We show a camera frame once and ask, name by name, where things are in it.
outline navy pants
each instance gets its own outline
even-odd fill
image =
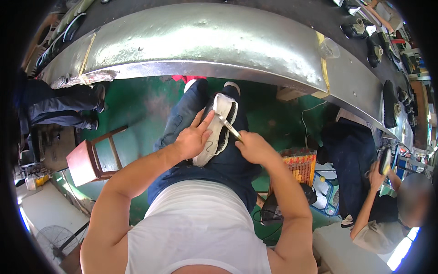
[[[99,99],[86,85],[51,89],[42,80],[28,80],[24,103],[31,125],[59,124],[85,128],[89,121],[77,111],[93,110]]]
[[[196,114],[207,104],[207,85],[207,80],[197,80],[177,105],[172,108],[164,134],[154,144],[154,151],[175,142],[179,133],[190,126]],[[233,127],[238,131],[248,130],[246,112],[241,104],[237,89],[233,86],[227,86],[223,88],[221,93],[234,98],[238,103]],[[242,199],[248,211],[251,212],[257,200],[257,193],[251,182],[260,174],[261,166],[246,161],[240,150],[234,145],[235,141],[234,136],[230,135],[225,150],[214,156],[204,167],[193,166],[184,160],[161,174],[148,188],[148,203],[152,204],[161,191],[174,183],[199,179],[228,186]]]

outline wooden stool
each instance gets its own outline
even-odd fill
[[[92,141],[85,140],[67,155],[68,168],[70,169],[75,186],[80,186],[92,181],[108,180],[122,169],[122,164],[114,145],[113,135],[122,132],[127,128],[128,126],[125,125]],[[100,166],[95,144],[106,138],[109,139],[109,146],[111,147],[114,159],[116,160],[118,168],[116,171],[102,171],[102,167]]]

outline white tank top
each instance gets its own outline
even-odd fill
[[[195,264],[233,274],[271,273],[248,210],[220,183],[189,180],[167,187],[128,232],[126,274],[170,274]]]

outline scissors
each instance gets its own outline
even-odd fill
[[[231,132],[231,134],[233,134],[234,137],[236,137],[236,139],[243,144],[244,142],[242,140],[242,135],[240,135],[239,132],[235,128],[233,128],[233,126],[230,124],[230,122],[228,122],[219,113],[216,112],[215,114],[219,118],[219,121],[221,122],[221,124],[224,125],[229,130],[229,132]]]

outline factory floor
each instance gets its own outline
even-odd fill
[[[220,91],[226,81],[232,80],[208,78],[208,92],[213,94]],[[241,89],[242,104],[247,110],[250,131],[259,133],[277,151],[305,146],[305,127],[301,120],[301,113],[323,100],[307,95],[289,102],[281,102],[276,99],[276,86],[234,81]],[[109,107],[103,113],[98,114],[99,129],[97,131],[83,130],[81,140],[92,140],[118,127],[128,125],[126,131],[113,136],[120,161],[123,166],[126,166],[152,153],[152,145],[163,133],[170,109],[183,93],[183,81],[176,82],[170,76],[115,80],[109,83],[107,88],[106,103]],[[338,107],[326,103],[304,112],[303,118],[308,134],[320,142],[322,127],[328,121],[335,119],[338,110]],[[96,149],[103,170],[117,169],[107,140],[96,144]],[[68,169],[65,174],[71,189],[70,186],[66,187],[66,182],[60,178],[59,173],[55,174],[58,185],[68,191],[73,191],[79,199],[96,200],[105,184],[105,181],[96,181],[75,187]],[[253,182],[253,187],[256,191],[267,191],[268,186],[269,176],[264,171]],[[148,208],[146,192],[134,198],[131,203],[130,224],[135,225],[142,220]],[[313,209],[312,213],[313,229],[339,221],[337,217],[328,218]],[[262,226],[254,221],[254,228],[257,236],[268,244],[275,244],[280,235],[280,231],[277,231],[278,224]]]

